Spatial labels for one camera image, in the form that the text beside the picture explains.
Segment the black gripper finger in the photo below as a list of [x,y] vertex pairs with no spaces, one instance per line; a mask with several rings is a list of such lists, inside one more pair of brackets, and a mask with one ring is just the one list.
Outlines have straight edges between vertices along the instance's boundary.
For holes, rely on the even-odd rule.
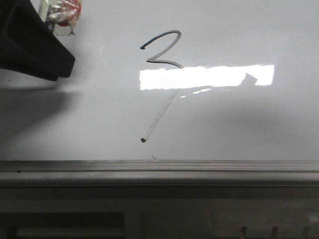
[[70,77],[75,57],[50,32],[29,0],[0,2],[0,67],[57,81]]

